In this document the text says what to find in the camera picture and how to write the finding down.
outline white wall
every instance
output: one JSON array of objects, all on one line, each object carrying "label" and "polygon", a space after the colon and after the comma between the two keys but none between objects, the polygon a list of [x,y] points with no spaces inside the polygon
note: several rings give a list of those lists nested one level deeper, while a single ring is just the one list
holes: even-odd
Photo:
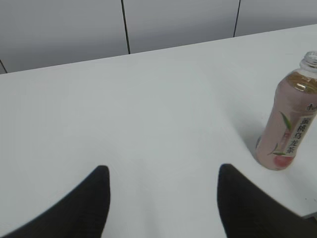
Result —
[{"label": "white wall", "polygon": [[233,36],[239,0],[125,0],[132,53]]},{"label": "white wall", "polygon": [[120,0],[0,0],[8,72],[124,54]]},{"label": "white wall", "polygon": [[317,24],[317,0],[241,0],[236,36]]}]

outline plastic bottle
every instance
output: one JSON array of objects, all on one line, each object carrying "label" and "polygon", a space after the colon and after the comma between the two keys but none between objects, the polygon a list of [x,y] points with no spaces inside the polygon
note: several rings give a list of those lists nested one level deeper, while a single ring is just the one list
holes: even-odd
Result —
[{"label": "plastic bottle", "polygon": [[308,52],[300,68],[277,86],[266,128],[256,146],[256,159],[271,170],[288,167],[317,112],[317,51]]}]

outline black line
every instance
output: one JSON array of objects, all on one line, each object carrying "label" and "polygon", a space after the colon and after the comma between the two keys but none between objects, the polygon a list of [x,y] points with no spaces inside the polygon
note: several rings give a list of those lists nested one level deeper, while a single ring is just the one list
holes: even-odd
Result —
[{"label": "black line", "polygon": [[121,6],[122,6],[122,14],[123,14],[123,21],[124,21],[125,38],[126,38],[126,40],[127,40],[128,53],[131,54],[131,52],[130,52],[129,36],[128,36],[128,28],[127,28],[127,22],[126,22],[126,19],[125,19],[125,10],[124,10],[123,0],[121,0]]},{"label": "black line", "polygon": [[5,73],[8,73],[8,71],[6,71],[6,68],[4,67],[4,65],[3,65],[1,60],[0,60],[0,64],[1,64],[2,68],[4,69]]},{"label": "black line", "polygon": [[238,12],[237,12],[236,24],[235,24],[235,26],[234,26],[233,37],[235,37],[235,36],[236,36],[236,30],[237,30],[237,24],[238,24],[239,12],[240,12],[240,5],[241,5],[241,0],[239,0],[239,6],[238,6]]}]

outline pink label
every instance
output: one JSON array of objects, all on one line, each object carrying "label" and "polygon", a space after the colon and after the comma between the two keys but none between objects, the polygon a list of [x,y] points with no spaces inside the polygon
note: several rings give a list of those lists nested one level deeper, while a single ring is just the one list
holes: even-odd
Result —
[{"label": "pink label", "polygon": [[300,117],[288,142],[284,148],[283,156],[294,157],[296,155],[296,150],[303,140],[310,124],[312,123],[315,115]]}]

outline white table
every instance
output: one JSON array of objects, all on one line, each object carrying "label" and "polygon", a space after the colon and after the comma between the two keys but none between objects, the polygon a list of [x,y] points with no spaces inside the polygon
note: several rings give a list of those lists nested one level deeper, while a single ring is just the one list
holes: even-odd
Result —
[{"label": "white table", "polygon": [[232,163],[300,216],[317,211],[317,122],[293,165],[249,148],[317,25],[0,75],[0,236],[108,165],[103,237],[225,237],[218,169]]}]

